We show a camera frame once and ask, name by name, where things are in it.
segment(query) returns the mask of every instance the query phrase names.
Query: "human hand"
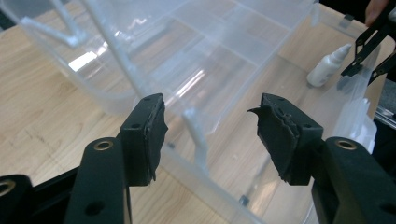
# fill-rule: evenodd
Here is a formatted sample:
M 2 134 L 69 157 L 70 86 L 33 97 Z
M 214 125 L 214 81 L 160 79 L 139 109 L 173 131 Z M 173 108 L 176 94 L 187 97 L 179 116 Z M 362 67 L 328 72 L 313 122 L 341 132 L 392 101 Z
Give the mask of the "human hand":
M 366 8 L 366 26 L 371 26 L 375 19 L 381 14 L 389 0 L 371 0 Z

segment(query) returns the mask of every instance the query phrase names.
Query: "wooden tabletop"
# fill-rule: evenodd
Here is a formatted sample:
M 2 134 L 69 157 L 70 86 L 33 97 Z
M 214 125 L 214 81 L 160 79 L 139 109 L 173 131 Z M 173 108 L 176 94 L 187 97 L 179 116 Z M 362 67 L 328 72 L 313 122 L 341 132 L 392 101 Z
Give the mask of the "wooden tabletop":
M 238 103 L 236 108 L 246 111 L 257 105 L 263 90 L 286 97 L 301 108 L 309 108 L 315 92 L 306 93 L 304 77 L 321 57 L 348 42 L 353 42 L 353 38 L 326 26 L 313 28 L 309 20 L 305 21 L 269 63 L 264 71 L 267 75 L 259 78 L 241 99 L 244 103 Z M 315 50 L 311 49 L 312 43 L 316 43 Z M 378 61 L 391 52 L 391 48 L 384 48 Z M 284 67 L 284 61 L 294 66 Z M 318 91 L 325 91 L 335 81 L 332 79 Z M 367 91 L 372 102 L 371 116 L 383 82 L 384 78 L 379 78 Z M 230 134 L 247 119 L 255 122 L 253 117 L 232 112 L 219 130 L 208 137 L 211 146 L 221 148 L 224 142 L 228 147 L 237 144 L 227 139 L 233 139 Z M 97 138 L 115 136 L 124 120 L 123 116 L 105 114 L 72 85 L 21 27 L 0 33 L 0 175 L 24 174 L 30 176 L 34 185 L 42 183 L 79 166 L 85 146 Z M 254 131 L 250 132 L 253 132 L 249 133 L 250 138 L 256 139 Z M 222 169 L 216 159 L 208 163 L 212 169 Z M 157 176 L 157 181 L 148 187 L 131 188 L 134 223 L 227 222 L 161 166 Z M 231 192 L 240 190 L 233 189 L 233 182 L 224 173 L 214 173 L 211 177 L 229 186 Z

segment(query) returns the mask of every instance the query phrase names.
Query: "transparent plastic container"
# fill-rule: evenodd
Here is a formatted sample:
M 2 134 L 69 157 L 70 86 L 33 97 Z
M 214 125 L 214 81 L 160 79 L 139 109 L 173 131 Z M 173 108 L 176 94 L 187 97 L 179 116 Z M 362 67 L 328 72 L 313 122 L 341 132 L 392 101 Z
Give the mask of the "transparent plastic container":
M 313 0 L 2 0 L 0 7 L 107 113 L 162 92 L 212 133 Z

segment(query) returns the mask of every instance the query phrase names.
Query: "metal screw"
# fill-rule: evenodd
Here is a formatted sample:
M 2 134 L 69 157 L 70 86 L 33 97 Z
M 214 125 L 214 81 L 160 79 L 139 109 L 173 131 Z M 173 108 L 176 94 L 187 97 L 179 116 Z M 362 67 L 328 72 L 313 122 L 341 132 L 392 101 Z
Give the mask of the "metal screw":
M 338 140 L 335 142 L 337 146 L 346 150 L 355 150 L 358 148 L 353 142 L 349 142 L 347 140 Z
M 357 62 L 357 63 L 361 63 L 362 61 L 363 61 L 363 58 L 362 58 L 362 57 L 359 57 L 359 58 L 356 59 L 356 62 Z
M 93 147 L 95 150 L 103 151 L 113 147 L 113 142 L 110 141 L 101 141 L 95 144 Z

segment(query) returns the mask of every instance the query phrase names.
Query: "clear plastic organizer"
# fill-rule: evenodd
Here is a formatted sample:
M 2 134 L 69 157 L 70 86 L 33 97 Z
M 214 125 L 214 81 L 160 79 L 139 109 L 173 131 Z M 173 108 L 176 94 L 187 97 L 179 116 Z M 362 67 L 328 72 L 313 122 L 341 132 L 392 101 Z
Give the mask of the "clear plastic organizer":
M 1 8 L 107 113 L 162 92 L 212 133 L 313 0 L 2 0 Z
M 321 89 L 306 87 L 304 78 L 313 67 L 304 65 L 320 58 L 286 59 L 279 52 L 290 45 L 290 36 L 314 2 L 0 0 L 0 8 L 107 113 L 129 113 L 141 97 L 162 92 L 169 126 L 162 167 L 225 219 L 315 223 L 310 188 L 291 187 L 280 180 L 256 136 L 257 119 L 246 113 L 257 106 L 263 91 L 294 102 L 297 93 L 282 95 L 291 82 L 301 84 L 303 93 L 315 93 L 310 94 L 315 98 L 297 106 L 318 105 L 317 110 L 305 112 L 325 127 L 327 136 L 338 131 L 329 127 L 328 116 L 321 116 L 320 109 L 338 108 L 332 114 L 342 123 L 349 117 L 341 113 L 350 110 L 345 105 L 352 100 L 367 107 L 361 95 L 364 76 L 362 81 L 352 81 L 354 91 L 337 101 L 331 88 L 335 83 Z M 326 12 L 320 13 L 318 23 L 348 36 L 350 42 L 362 32 L 361 27 L 343 25 Z M 373 62 L 366 65 L 367 76 Z M 283 70 L 287 68 L 295 76 L 283 76 L 290 73 Z M 276 78 L 268 83 L 268 76 Z M 366 120 L 365 116 L 363 111 L 359 118 Z M 360 129 L 354 126 L 342 134 L 348 137 Z M 222 134 L 228 130 L 234 130 L 233 137 Z

